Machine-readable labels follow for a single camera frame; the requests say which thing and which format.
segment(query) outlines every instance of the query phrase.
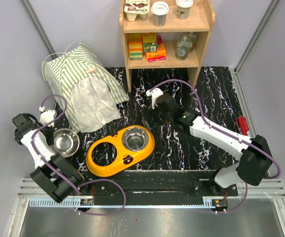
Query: wooden shelving unit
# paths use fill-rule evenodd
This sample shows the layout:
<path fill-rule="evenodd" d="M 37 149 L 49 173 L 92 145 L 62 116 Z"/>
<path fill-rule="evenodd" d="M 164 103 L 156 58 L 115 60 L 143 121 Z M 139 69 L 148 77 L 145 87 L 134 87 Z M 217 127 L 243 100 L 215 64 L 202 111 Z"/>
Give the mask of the wooden shelving unit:
<path fill-rule="evenodd" d="M 151 0 L 150 8 L 157 0 Z M 176 16 L 177 6 L 175 0 L 164 0 L 169 5 L 169 12 L 166 16 L 166 22 L 163 27 L 156 27 L 153 24 L 153 14 L 151 10 L 148 13 L 148 19 L 137 17 L 134 22 L 127 21 L 123 11 L 125 0 L 121 0 L 120 9 L 120 27 L 122 34 L 122 48 L 125 58 L 125 67 L 127 75 L 127 84 L 131 92 L 131 70 L 144 68 L 187 68 L 188 77 L 193 86 L 196 81 L 204 60 L 204 56 L 209 43 L 210 35 L 215 23 L 215 11 L 210 0 L 194 0 L 190 14 L 187 19 L 180 20 Z M 145 32 L 197 32 L 195 50 L 189 53 L 184 61 L 175 58 L 176 42 L 164 41 L 166 48 L 166 60 L 148 62 L 145 56 L 142 60 L 129 60 L 127 38 L 129 33 Z"/>

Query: gray wall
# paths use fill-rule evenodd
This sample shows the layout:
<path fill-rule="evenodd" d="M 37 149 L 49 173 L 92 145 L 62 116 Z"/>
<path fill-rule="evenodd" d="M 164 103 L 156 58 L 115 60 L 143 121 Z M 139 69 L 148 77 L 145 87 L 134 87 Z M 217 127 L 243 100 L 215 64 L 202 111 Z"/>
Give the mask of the gray wall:
<path fill-rule="evenodd" d="M 120 0 L 30 0 L 56 52 L 88 43 L 106 67 L 123 67 Z M 216 24 L 205 66 L 235 67 L 271 0 L 212 0 Z M 164 35 L 164 40 L 179 34 Z"/>
<path fill-rule="evenodd" d="M 38 115 L 51 93 L 41 76 L 46 55 L 20 1 L 0 1 L 0 237 L 21 181 L 34 168 L 28 150 L 14 141 L 11 119 L 24 112 Z"/>
<path fill-rule="evenodd" d="M 285 189 L 285 1 L 239 72 L 259 133 L 282 167 Z"/>

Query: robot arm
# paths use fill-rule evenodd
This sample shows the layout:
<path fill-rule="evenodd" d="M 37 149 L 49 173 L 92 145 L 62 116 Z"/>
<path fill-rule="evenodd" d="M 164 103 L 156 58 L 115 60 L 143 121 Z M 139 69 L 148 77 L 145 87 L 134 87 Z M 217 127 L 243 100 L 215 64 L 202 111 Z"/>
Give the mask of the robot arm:
<path fill-rule="evenodd" d="M 250 138 L 219 126 L 207 118 L 203 119 L 198 113 L 181 108 L 172 96 L 166 93 L 163 94 L 158 88 L 151 92 L 147 91 L 147 96 L 152 97 L 152 104 L 148 108 L 148 112 L 150 112 L 155 124 L 169 123 L 177 131 L 188 133 L 215 144 L 239 161 L 216 173 L 213 181 L 219 187 L 224 189 L 243 181 L 254 186 L 259 185 L 272 162 L 241 141 L 252 143 L 271 155 L 264 137 L 257 135 L 255 138 Z M 213 129 L 212 126 L 239 139 L 235 140 L 229 135 Z"/>
<path fill-rule="evenodd" d="M 70 195 L 73 188 L 62 178 L 53 175 L 52 170 L 44 164 L 31 144 L 32 135 L 40 125 L 37 121 L 33 122 L 28 114 L 19 114 L 13 118 L 13 123 L 17 127 L 15 130 L 15 141 L 28 148 L 34 162 L 35 170 L 30 174 L 34 180 L 53 200 L 60 203 L 66 196 Z M 83 176 L 74 169 L 69 162 L 61 155 L 52 151 L 49 147 L 53 142 L 53 131 L 49 127 L 39 131 L 35 138 L 35 146 L 53 167 L 59 169 L 74 185 L 79 186 L 84 182 Z"/>

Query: cup lid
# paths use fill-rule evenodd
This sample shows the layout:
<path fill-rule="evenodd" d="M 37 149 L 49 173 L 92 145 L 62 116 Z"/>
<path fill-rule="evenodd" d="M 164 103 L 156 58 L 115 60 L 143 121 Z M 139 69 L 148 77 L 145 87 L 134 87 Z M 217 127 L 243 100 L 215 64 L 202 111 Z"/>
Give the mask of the cup lid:
<path fill-rule="evenodd" d="M 168 5 L 164 1 L 156 1 L 151 8 L 153 14 L 162 16 L 168 13 Z"/>
<path fill-rule="evenodd" d="M 176 0 L 176 5 L 179 7 L 191 7 L 193 4 L 193 0 Z"/>

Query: cable clip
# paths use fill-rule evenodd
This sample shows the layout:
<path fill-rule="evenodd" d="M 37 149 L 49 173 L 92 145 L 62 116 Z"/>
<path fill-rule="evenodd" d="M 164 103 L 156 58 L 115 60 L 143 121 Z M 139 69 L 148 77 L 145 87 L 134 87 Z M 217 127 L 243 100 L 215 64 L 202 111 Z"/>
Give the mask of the cable clip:
<path fill-rule="evenodd" d="M 42 106 L 42 107 L 40 106 L 40 107 L 39 107 L 39 111 L 40 111 L 40 112 L 44 112 L 44 111 L 45 111 L 45 107 L 44 107 L 44 106 Z"/>

